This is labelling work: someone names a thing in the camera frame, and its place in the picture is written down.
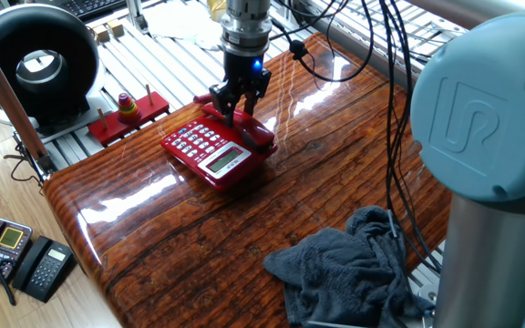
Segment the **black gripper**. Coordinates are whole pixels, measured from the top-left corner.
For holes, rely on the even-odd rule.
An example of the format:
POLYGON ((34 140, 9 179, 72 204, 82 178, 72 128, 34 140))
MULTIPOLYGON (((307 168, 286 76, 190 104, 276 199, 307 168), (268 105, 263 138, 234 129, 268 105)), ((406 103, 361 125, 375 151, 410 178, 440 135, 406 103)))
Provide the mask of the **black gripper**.
POLYGON ((263 67, 263 55, 239 56, 224 52, 224 81, 209 88, 211 102, 222 114, 224 123, 233 126, 233 114, 238 98, 234 94, 244 94, 244 112, 252 116, 258 100, 265 96, 272 72, 263 67))

